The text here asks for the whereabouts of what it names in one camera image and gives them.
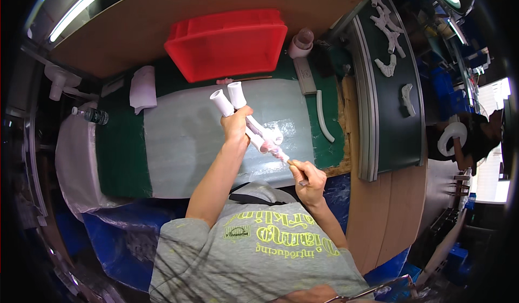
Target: wooden board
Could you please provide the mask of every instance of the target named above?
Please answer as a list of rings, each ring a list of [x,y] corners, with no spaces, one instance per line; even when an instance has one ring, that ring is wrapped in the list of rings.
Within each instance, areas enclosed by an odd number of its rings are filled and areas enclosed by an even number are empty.
[[[342,88],[341,85],[337,83],[337,89]],[[329,167],[323,169],[328,177],[339,176],[351,171],[351,158],[350,158],[350,141],[349,141],[349,122],[347,120],[348,115],[345,113],[345,105],[342,102],[341,93],[337,90],[337,107],[338,107],[338,116],[337,120],[344,134],[344,157],[337,167]]]
[[[277,8],[287,37],[309,27],[318,37],[361,0],[121,0],[59,43],[50,56],[98,78],[166,56],[172,23],[237,9]]]
[[[421,167],[396,170],[391,175],[388,220],[377,266],[392,259],[399,248],[404,250],[418,236],[425,203],[427,158],[424,159],[424,165]]]
[[[378,175],[359,173],[359,112],[355,79],[342,80],[351,157],[350,209],[346,238],[361,274],[390,260],[416,239],[425,201],[426,165]]]

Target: plastic container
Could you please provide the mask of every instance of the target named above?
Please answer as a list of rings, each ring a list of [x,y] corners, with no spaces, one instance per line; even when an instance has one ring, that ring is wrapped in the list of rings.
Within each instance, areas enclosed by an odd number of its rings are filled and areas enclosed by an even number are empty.
[[[303,28],[294,35],[289,46],[289,56],[292,59],[308,56],[314,47],[314,33],[309,28]]]
[[[93,109],[91,107],[87,108],[86,111],[81,111],[77,107],[72,107],[72,115],[82,116],[85,120],[99,125],[105,125],[108,123],[107,112]]]
[[[193,83],[274,71],[286,34],[277,9],[232,11],[171,25],[164,48]]]

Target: plastic water bottle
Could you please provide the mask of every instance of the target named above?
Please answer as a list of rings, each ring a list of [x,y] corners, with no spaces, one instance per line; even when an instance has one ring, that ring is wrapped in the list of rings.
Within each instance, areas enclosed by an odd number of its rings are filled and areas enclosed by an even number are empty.
[[[105,111],[87,108],[86,111],[81,111],[77,107],[72,107],[72,115],[81,115],[89,122],[94,122],[99,125],[105,125],[108,122],[108,113]]]

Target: white paper towel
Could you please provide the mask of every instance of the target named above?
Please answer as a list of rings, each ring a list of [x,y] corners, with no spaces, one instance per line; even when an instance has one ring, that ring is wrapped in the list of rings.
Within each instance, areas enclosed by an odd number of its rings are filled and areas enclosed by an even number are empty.
[[[157,106],[155,68],[153,66],[143,66],[133,74],[130,87],[130,106],[135,108],[135,115],[143,109]]]

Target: white ring part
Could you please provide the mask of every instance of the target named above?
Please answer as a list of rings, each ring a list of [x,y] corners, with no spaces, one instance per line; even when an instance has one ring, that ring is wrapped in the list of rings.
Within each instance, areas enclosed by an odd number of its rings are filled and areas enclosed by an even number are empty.
[[[450,138],[459,138],[461,146],[464,146],[467,141],[467,127],[462,122],[454,122],[445,128],[438,140],[438,150],[446,157],[454,156],[454,147],[447,151],[447,141]]]
[[[323,114],[323,96],[322,91],[320,89],[317,90],[317,118],[319,119],[319,126],[321,127],[321,131],[324,136],[328,139],[329,142],[335,141],[335,138],[328,132],[326,128],[326,124],[324,123],[324,114]]]

